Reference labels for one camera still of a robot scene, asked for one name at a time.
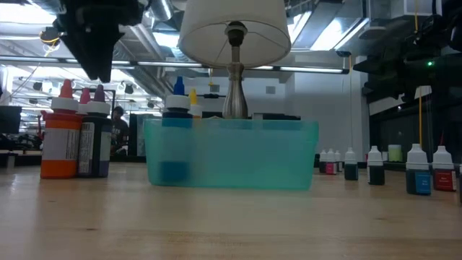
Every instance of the computer monitor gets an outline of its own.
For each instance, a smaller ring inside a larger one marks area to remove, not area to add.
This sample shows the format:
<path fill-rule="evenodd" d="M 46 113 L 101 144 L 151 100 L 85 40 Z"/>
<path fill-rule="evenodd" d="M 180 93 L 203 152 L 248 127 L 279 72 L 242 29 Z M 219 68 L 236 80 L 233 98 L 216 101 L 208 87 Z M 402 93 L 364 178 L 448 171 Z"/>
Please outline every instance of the computer monitor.
<path fill-rule="evenodd" d="M 18 134 L 22 107 L 0 105 L 0 134 Z"/>

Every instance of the blue bottle cap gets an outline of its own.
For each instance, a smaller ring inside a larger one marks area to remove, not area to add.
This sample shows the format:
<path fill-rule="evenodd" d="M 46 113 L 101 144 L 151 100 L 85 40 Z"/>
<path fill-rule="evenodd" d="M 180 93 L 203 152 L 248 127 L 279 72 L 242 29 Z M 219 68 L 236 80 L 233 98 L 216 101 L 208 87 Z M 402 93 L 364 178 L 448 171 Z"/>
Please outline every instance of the blue bottle cap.
<path fill-rule="evenodd" d="M 183 84 L 183 77 L 176 79 L 175 87 L 173 88 L 174 95 L 185 95 L 185 85 Z"/>

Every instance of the table surface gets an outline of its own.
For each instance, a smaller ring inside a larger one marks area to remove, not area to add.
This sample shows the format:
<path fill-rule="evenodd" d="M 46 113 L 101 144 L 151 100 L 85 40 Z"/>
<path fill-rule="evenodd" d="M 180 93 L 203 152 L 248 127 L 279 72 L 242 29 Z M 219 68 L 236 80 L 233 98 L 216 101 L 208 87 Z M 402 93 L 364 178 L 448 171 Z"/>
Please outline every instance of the table surface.
<path fill-rule="evenodd" d="M 313 177 L 309 191 L 151 186 L 145 164 L 98 180 L 0 172 L 0 259 L 462 259 L 455 193 Z"/>

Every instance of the white lampshade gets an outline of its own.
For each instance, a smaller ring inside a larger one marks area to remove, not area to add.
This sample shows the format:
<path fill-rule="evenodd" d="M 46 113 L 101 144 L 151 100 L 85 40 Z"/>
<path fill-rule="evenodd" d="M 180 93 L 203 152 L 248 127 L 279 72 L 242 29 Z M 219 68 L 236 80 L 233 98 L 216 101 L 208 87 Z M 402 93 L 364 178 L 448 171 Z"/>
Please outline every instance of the white lampshade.
<path fill-rule="evenodd" d="M 231 62 L 227 24 L 242 22 L 248 29 L 240 47 L 247 68 L 271 64 L 291 48 L 282 0 L 188 0 L 179 46 L 189 58 L 209 66 Z"/>

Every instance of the bottle cap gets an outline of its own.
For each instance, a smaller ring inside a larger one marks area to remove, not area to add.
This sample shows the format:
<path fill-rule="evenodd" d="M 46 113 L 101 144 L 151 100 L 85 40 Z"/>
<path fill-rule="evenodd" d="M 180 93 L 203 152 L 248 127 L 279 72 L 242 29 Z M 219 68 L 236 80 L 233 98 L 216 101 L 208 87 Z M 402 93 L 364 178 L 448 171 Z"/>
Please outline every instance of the bottle cap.
<path fill-rule="evenodd" d="M 406 169 L 428 170 L 427 154 L 422 151 L 420 144 L 413 144 L 412 149 L 407 153 Z"/>
<path fill-rule="evenodd" d="M 326 161 L 326 151 L 323 149 L 323 151 L 319 154 L 319 161 L 320 162 L 325 162 Z"/>
<path fill-rule="evenodd" d="M 183 78 L 178 77 L 173 89 L 173 95 L 167 96 L 165 101 L 166 108 L 183 108 L 186 110 L 191 109 L 191 101 L 185 96 L 185 85 Z"/>
<path fill-rule="evenodd" d="M 353 152 L 353 148 L 348 147 L 348 151 L 345 153 L 345 164 L 357 164 L 356 154 Z"/>
<path fill-rule="evenodd" d="M 195 88 L 191 89 L 189 92 L 189 100 L 191 101 L 191 109 L 189 110 L 189 113 L 196 117 L 202 117 L 202 106 L 197 105 L 197 94 Z"/>
<path fill-rule="evenodd" d="M 334 163 L 335 162 L 335 153 L 333 149 L 329 149 L 326 155 L 326 162 Z"/>
<path fill-rule="evenodd" d="M 376 146 L 372 146 L 372 148 L 370 149 L 370 152 L 367 156 L 367 164 L 372 166 L 383 165 L 382 153 L 379 152 Z"/>
<path fill-rule="evenodd" d="M 105 102 L 104 87 L 99 84 L 95 91 L 95 98 L 87 104 L 87 113 L 110 114 L 110 105 Z"/>
<path fill-rule="evenodd" d="M 453 158 L 446 147 L 439 146 L 436 153 L 433 154 L 433 169 L 453 170 Z"/>
<path fill-rule="evenodd" d="M 335 151 L 335 161 L 340 162 L 341 161 L 341 154 L 340 151 Z"/>
<path fill-rule="evenodd" d="M 75 112 L 79 110 L 79 101 L 72 97 L 72 86 L 69 79 L 64 80 L 59 97 L 53 97 L 51 99 L 51 109 Z"/>
<path fill-rule="evenodd" d="M 79 102 L 79 112 L 77 112 L 80 115 L 86 115 L 87 114 L 87 104 L 90 101 L 90 89 L 88 87 L 85 87 L 82 90 L 82 95 L 80 96 L 80 102 Z"/>

